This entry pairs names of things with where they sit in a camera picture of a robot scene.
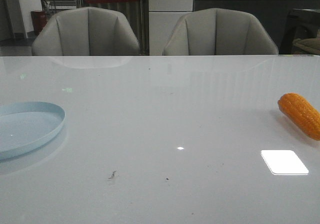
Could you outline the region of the light blue round plate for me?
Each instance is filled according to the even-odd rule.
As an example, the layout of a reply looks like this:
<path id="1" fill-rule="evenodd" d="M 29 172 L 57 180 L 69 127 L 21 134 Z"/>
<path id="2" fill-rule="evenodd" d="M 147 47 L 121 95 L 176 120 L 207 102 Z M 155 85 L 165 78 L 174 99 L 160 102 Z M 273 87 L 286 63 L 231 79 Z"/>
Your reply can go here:
<path id="1" fill-rule="evenodd" d="M 61 131 L 66 118 L 63 108 L 48 102 L 18 102 L 0 108 L 1 160 L 42 147 Z"/>

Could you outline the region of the orange plastic corn cob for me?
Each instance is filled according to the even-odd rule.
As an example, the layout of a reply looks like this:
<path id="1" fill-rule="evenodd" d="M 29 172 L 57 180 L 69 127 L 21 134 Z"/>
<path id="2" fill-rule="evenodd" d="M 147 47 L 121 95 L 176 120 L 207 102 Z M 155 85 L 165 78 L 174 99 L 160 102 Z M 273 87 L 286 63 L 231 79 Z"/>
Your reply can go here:
<path id="1" fill-rule="evenodd" d="M 301 95 L 284 94 L 278 107 L 302 132 L 310 138 L 320 140 L 320 113 Z"/>

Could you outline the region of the right grey upholstered chair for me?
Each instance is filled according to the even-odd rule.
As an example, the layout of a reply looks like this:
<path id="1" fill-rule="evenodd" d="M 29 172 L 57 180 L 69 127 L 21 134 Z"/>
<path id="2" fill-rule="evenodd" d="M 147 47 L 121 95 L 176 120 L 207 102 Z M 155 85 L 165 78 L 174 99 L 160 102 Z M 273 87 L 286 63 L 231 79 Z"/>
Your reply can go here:
<path id="1" fill-rule="evenodd" d="M 276 44 L 254 15 L 222 8 L 180 17 L 163 49 L 165 56 L 277 54 Z"/>

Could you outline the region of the grey upholstered chair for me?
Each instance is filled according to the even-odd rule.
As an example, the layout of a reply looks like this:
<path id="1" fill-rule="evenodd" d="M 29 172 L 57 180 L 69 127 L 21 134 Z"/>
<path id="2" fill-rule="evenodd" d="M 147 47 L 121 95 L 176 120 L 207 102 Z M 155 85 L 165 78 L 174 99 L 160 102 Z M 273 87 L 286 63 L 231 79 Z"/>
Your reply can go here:
<path id="1" fill-rule="evenodd" d="M 135 56 L 139 47 L 123 13 L 82 7 L 52 16 L 31 52 L 34 56 Z"/>
<path id="2" fill-rule="evenodd" d="M 165 56 L 277 54 L 276 44 L 254 15 L 222 8 L 180 17 L 163 49 Z"/>

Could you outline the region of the white cabinet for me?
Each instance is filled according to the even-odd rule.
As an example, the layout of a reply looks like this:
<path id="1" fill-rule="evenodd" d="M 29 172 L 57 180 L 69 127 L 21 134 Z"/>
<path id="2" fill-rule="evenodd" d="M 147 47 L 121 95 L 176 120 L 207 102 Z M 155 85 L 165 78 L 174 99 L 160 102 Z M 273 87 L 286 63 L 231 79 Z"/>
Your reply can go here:
<path id="1" fill-rule="evenodd" d="M 192 12 L 193 0 L 148 0 L 149 54 L 162 55 L 178 19 Z"/>

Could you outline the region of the left grey upholstered chair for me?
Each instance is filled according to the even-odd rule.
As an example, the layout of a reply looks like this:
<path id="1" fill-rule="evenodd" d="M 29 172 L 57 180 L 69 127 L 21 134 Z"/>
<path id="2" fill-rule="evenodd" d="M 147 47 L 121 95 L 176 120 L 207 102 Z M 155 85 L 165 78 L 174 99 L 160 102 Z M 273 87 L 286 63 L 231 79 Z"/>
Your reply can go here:
<path id="1" fill-rule="evenodd" d="M 82 7 L 52 16 L 31 52 L 34 56 L 135 56 L 139 47 L 123 13 Z"/>

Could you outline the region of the red barrier belt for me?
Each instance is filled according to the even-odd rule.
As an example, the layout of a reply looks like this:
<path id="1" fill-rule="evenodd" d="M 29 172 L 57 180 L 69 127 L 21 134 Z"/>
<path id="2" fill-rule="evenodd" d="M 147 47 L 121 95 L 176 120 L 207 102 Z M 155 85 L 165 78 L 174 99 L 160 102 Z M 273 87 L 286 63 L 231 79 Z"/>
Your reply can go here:
<path id="1" fill-rule="evenodd" d="M 121 2 L 136 2 L 140 0 L 84 0 L 85 3 L 121 3 Z"/>

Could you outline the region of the red trash bin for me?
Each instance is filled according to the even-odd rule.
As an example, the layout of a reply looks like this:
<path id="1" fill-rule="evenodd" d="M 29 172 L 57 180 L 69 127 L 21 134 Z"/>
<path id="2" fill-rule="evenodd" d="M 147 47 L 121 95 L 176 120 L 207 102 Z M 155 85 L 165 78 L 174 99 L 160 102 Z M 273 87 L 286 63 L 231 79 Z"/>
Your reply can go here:
<path id="1" fill-rule="evenodd" d="M 30 13 L 35 35 L 39 35 L 47 23 L 46 13 L 43 10 L 34 10 Z"/>

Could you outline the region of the dark grey counter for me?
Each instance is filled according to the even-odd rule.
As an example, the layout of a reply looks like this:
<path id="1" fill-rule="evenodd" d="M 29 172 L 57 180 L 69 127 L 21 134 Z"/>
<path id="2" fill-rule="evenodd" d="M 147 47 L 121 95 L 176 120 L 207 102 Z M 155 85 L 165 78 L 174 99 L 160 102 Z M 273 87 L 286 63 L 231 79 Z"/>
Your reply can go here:
<path id="1" fill-rule="evenodd" d="M 288 21 L 293 9 L 319 9 L 320 0 L 193 0 L 194 11 L 208 8 L 239 10 L 253 14 L 278 46 L 280 54 L 292 52 L 296 35 L 294 21 Z"/>

